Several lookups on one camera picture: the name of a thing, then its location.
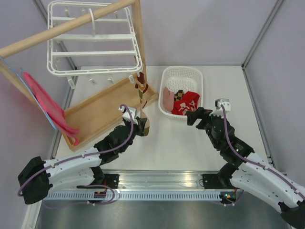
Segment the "red sock white print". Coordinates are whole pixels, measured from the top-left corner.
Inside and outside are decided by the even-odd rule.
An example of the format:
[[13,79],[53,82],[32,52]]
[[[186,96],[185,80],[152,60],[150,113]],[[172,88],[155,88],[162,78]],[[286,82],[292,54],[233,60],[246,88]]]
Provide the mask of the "red sock white print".
[[171,113],[173,115],[186,115],[188,111],[195,111],[197,109],[198,102],[195,100],[181,100],[173,103],[173,109]]

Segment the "pink sock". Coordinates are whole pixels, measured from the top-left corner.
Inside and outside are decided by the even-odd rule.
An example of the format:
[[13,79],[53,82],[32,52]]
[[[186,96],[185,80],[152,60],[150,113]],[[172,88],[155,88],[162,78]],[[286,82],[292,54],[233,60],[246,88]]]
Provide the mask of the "pink sock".
[[170,91],[167,87],[163,90],[163,107],[166,111],[171,112],[174,104],[174,92]]

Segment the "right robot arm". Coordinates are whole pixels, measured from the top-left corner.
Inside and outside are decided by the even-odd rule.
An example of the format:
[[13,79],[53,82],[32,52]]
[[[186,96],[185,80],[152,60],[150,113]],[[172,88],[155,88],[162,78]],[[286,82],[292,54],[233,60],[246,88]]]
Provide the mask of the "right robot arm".
[[262,159],[252,147],[235,136],[235,129],[226,118],[199,107],[188,111],[187,124],[200,119],[197,129],[208,135],[213,147],[227,162],[218,172],[218,184],[223,188],[242,189],[272,206],[281,218],[295,229],[305,227],[305,188],[290,180]]

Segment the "plain red sock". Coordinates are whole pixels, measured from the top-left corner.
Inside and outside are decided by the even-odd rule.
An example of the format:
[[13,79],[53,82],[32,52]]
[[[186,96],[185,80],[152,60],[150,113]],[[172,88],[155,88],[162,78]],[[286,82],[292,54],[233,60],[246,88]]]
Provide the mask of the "plain red sock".
[[182,97],[182,100],[188,104],[198,105],[198,101],[200,100],[200,95],[196,92],[188,91]]

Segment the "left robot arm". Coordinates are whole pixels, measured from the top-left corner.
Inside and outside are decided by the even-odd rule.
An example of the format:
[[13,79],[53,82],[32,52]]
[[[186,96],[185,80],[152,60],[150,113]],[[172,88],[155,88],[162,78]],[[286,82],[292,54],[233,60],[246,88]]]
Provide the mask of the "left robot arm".
[[134,123],[124,120],[123,125],[116,126],[103,140],[73,156],[51,160],[32,158],[18,175],[17,195],[30,205],[54,191],[102,187],[105,175],[101,166],[118,159],[136,136],[143,137],[147,122],[147,118],[139,117]]

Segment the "brown argyle sock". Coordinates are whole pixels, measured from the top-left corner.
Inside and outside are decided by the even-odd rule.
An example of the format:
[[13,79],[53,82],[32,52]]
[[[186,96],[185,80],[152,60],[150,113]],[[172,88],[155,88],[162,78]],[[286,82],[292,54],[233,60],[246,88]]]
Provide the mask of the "brown argyle sock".
[[185,95],[184,91],[183,90],[179,90],[178,92],[176,92],[174,94],[174,101],[177,102],[177,101],[180,101],[183,96]]

